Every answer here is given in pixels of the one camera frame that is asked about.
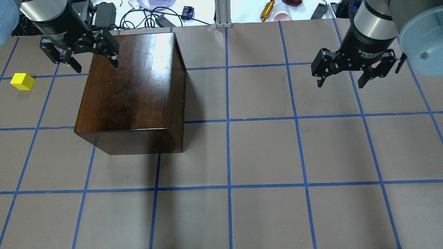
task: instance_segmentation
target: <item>wooden box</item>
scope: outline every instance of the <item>wooden box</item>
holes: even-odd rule
[[[186,68],[174,33],[116,36],[94,55],[74,133],[110,155],[183,152]]]

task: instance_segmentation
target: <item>wooden box top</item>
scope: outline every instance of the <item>wooden box top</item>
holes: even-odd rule
[[[74,132],[166,128],[174,33],[115,38],[118,68],[93,56]]]

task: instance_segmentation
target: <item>brass fitting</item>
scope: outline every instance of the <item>brass fitting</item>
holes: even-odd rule
[[[274,1],[275,0],[271,0],[269,3],[267,3],[265,5],[263,11],[261,12],[261,16],[260,16],[260,20],[262,22],[264,22],[269,17],[269,14],[271,13],[272,9],[274,8]]]

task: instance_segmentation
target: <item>cable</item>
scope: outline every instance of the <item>cable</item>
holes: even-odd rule
[[[161,8],[164,8],[164,9],[170,10],[170,11],[173,12],[173,14],[172,14],[172,13],[161,12],[161,11],[156,11],[156,9],[161,9]],[[132,22],[130,22],[130,21],[126,21],[126,16],[127,16],[129,13],[132,13],[132,12],[140,12],[140,11],[143,11],[145,17],[143,18],[143,20],[140,22],[139,25],[136,26],[136,25],[134,25],[134,23],[132,23]],[[158,13],[158,14],[163,14],[163,15],[177,16],[177,17],[179,18],[179,21],[180,21],[181,26],[183,26],[183,22],[182,22],[182,19],[181,19],[181,15],[179,15],[177,12],[175,12],[174,10],[172,10],[172,9],[170,9],[170,8],[163,7],[163,6],[159,6],[159,7],[156,7],[156,8],[154,8],[154,9],[152,9],[152,10],[148,10],[148,9],[134,9],[134,8],[132,8],[131,10],[129,10],[128,12],[126,12],[126,13],[122,16],[122,18],[121,18],[121,20],[120,20],[120,26],[119,26],[119,27],[124,27],[124,28],[127,28],[127,29],[138,29],[138,28],[151,28],[151,27],[155,27],[155,18],[156,18],[156,17],[159,17],[159,15],[157,15],[156,13]],[[206,23],[206,22],[200,21],[200,20],[198,20],[198,19],[194,19],[194,18],[190,18],[190,19],[191,19],[191,20],[194,20],[194,21],[198,21],[198,22],[204,23],[204,24],[206,24],[206,25],[210,25],[209,23]]]
[[[329,8],[329,4],[326,2],[326,0],[322,0],[322,1],[325,3],[326,8],[328,9],[328,12],[329,12],[329,15],[331,16],[331,18],[334,18],[335,15],[333,15],[333,11]]]
[[[197,21],[197,22],[204,23],[204,24],[206,24],[206,25],[210,25],[209,23],[205,23],[205,22],[203,22],[203,21],[200,21],[200,20],[197,20],[197,19],[194,19],[194,18],[189,18],[189,19],[194,20],[194,21]]]
[[[173,13],[179,18],[179,20],[180,20],[180,24],[181,24],[182,27],[183,27],[183,22],[182,22],[182,19],[181,19],[181,15],[177,14],[177,12],[173,11],[172,9],[170,9],[170,8],[168,8],[168,7],[163,7],[163,6],[155,7],[155,8],[153,8],[153,9],[151,10],[151,13],[155,12],[155,10],[158,9],[158,8],[164,8],[164,9],[167,9],[167,10],[172,11],[172,12],[173,12]]]

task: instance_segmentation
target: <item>grid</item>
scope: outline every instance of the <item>grid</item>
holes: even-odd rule
[[[334,26],[337,32],[337,36],[339,41],[341,42],[341,36],[338,32],[338,27],[336,24],[336,21],[333,19]],[[0,245],[3,241],[5,231],[8,228],[8,221],[11,216],[11,213],[14,209],[14,204],[17,195],[26,195],[26,194],[57,194],[57,193],[82,193],[82,199],[81,204],[78,212],[78,218],[76,222],[75,232],[74,232],[74,239],[72,242],[72,248],[74,249],[76,247],[76,241],[78,236],[78,230],[80,227],[80,223],[82,220],[82,211],[83,206],[85,203],[85,197],[87,193],[106,193],[106,192],[141,192],[141,191],[151,191],[154,193],[154,199],[153,199],[153,207],[152,207],[152,223],[151,223],[151,233],[150,233],[150,240],[149,240],[149,248],[151,249],[153,247],[153,240],[154,240],[154,232],[155,232],[155,215],[156,215],[156,205],[157,205],[157,194],[159,191],[186,191],[186,190],[202,190],[202,189],[227,189],[228,192],[228,221],[229,221],[229,248],[235,248],[235,245],[233,244],[233,218],[232,218],[232,199],[231,199],[231,190],[237,189],[237,188],[274,188],[274,187],[300,187],[305,188],[305,195],[306,195],[306,202],[307,202],[307,212],[308,212],[308,218],[309,218],[309,224],[310,224],[310,230],[311,230],[311,238],[312,238],[312,244],[313,248],[317,248],[316,244],[316,238],[315,238],[315,227],[313,222],[313,214],[311,210],[311,201],[310,201],[310,195],[309,195],[309,187],[320,187],[320,186],[356,186],[356,185],[380,185],[386,209],[389,215],[389,220],[392,226],[392,231],[395,237],[396,245],[398,248],[401,248],[401,241],[399,240],[399,236],[396,231],[395,221],[392,216],[389,200],[386,194],[385,185],[387,184],[409,184],[409,183],[443,183],[443,179],[417,179],[417,180],[391,180],[391,181],[385,181],[382,178],[381,171],[379,169],[378,161],[377,161],[377,155],[375,153],[375,149],[373,146],[373,142],[371,139],[371,134],[369,132],[368,124],[366,121],[366,117],[381,117],[381,116],[408,116],[408,115],[429,115],[432,118],[433,124],[435,126],[437,135],[440,139],[440,141],[443,144],[443,136],[439,129],[439,126],[437,124],[437,121],[434,117],[434,114],[443,114],[443,111],[432,111],[430,108],[430,105],[428,104],[426,97],[424,95],[423,90],[421,89],[420,83],[415,76],[414,71],[411,68],[411,65],[409,62],[407,62],[409,70],[411,71],[411,74],[413,76],[413,79],[416,83],[416,86],[421,94],[421,97],[423,98],[423,101],[426,105],[427,112],[415,112],[415,113],[372,113],[372,114],[365,114],[363,111],[363,107],[357,92],[357,88],[354,82],[354,78],[352,74],[349,72],[350,79],[352,82],[352,86],[354,89],[355,97],[358,102],[358,107],[360,109],[359,114],[344,114],[344,115],[318,115],[318,116],[298,116],[297,115],[297,108],[295,105],[294,100],[294,93],[292,90],[292,80],[291,80],[291,74],[290,74],[290,66],[294,65],[310,65],[310,62],[299,62],[299,63],[289,63],[288,60],[288,53],[286,49],[286,42],[285,37],[283,34],[283,29],[281,22],[278,23],[280,28],[280,35],[281,35],[281,42],[283,45],[284,50],[284,56],[285,56],[285,63],[280,64],[261,64],[261,65],[241,65],[241,66],[229,66],[229,49],[228,49],[228,34],[229,30],[225,29],[225,66],[217,66],[217,67],[197,67],[197,68],[188,68],[187,70],[212,70],[212,69],[224,69],[225,70],[225,85],[226,85],[226,119],[222,120],[194,120],[194,121],[186,121],[185,124],[195,124],[195,123],[225,123],[226,124],[226,146],[227,146],[227,184],[226,185],[213,185],[213,186],[189,186],[189,187],[159,187],[159,173],[160,173],[160,162],[161,162],[161,154],[158,155],[157,158],[157,168],[156,168],[156,175],[155,175],[155,187],[154,188],[125,188],[125,189],[88,189],[88,183],[89,183],[89,176],[91,173],[94,155],[96,151],[96,147],[94,146],[91,151],[90,161],[89,161],[89,167],[87,170],[87,175],[85,179],[85,184],[83,189],[69,189],[69,190],[43,190],[43,191],[20,191],[20,185],[24,176],[24,173],[27,168],[27,163],[29,161],[29,157],[31,154],[31,151],[34,146],[34,142],[37,136],[37,133],[39,130],[48,130],[48,129],[74,129],[73,126],[62,126],[62,127],[41,127],[41,121],[43,118],[43,115],[45,113],[45,108],[48,103],[49,96],[51,94],[52,86],[54,84],[54,81],[57,77],[76,77],[76,76],[86,76],[87,74],[65,74],[65,75],[57,75],[57,71],[59,68],[59,65],[57,65],[55,72],[53,75],[44,75],[44,76],[35,76],[35,78],[52,78],[51,85],[49,87],[49,90],[47,92],[47,96],[45,99],[45,102],[43,104],[43,109],[40,114],[39,121],[36,125],[36,127],[17,127],[17,128],[0,128],[0,131],[10,131],[10,130],[33,130],[34,135],[31,141],[31,145],[29,147],[27,157],[23,166],[23,169],[20,174],[19,181],[17,183],[17,187],[15,191],[0,191],[0,195],[13,195],[13,199],[9,208],[8,215],[6,217],[6,221],[4,223],[1,237],[0,237]],[[11,78],[4,78],[4,74],[6,72],[6,69],[8,67],[8,64],[12,58],[12,55],[16,49],[17,43],[19,42],[20,38],[17,39],[10,55],[8,58],[8,61],[6,63],[6,66],[2,72],[2,75],[0,77],[1,80],[7,80]],[[247,119],[231,119],[229,116],[229,70],[231,68],[246,68],[246,67],[269,67],[269,66],[284,66],[286,67],[287,71],[287,78],[288,78],[288,87],[290,91],[291,96],[291,105],[292,105],[292,111],[293,116],[291,117],[267,117],[267,118],[247,118]],[[368,138],[368,142],[370,145],[371,153],[373,156],[373,160],[375,163],[377,175],[378,175],[378,181],[367,181],[367,182],[326,182],[326,183],[310,183],[308,181],[307,173],[306,173],[306,167],[304,162],[304,156],[303,156],[303,145],[302,145],[302,139],[300,136],[300,128],[299,128],[299,120],[302,119],[318,119],[318,118],[341,118],[341,117],[361,117],[363,120],[363,124],[365,127],[366,135]],[[282,183],[282,184],[247,184],[247,185],[234,185],[231,184],[231,165],[230,165],[230,123],[231,122],[242,122],[242,121],[269,121],[269,120],[294,120],[295,122],[295,129],[296,129],[296,135],[297,135],[297,143],[299,146],[299,154],[301,158],[301,165],[302,165],[302,172],[303,172],[303,183]]]

